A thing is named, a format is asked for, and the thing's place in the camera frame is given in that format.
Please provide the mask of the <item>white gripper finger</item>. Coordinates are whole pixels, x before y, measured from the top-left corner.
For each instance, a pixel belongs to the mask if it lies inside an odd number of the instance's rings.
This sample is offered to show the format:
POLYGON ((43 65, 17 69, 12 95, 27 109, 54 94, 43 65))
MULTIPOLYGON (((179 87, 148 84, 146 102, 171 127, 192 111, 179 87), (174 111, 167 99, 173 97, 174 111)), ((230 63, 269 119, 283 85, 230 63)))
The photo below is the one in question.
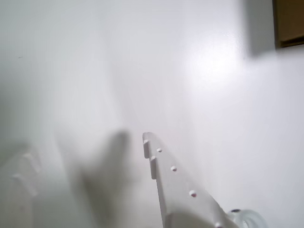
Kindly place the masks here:
POLYGON ((41 172, 38 151, 19 142, 0 148, 0 226, 33 228, 34 200, 41 172))
POLYGON ((142 135, 144 156, 156 180, 165 228, 235 228, 214 198, 183 169, 153 133, 142 135))

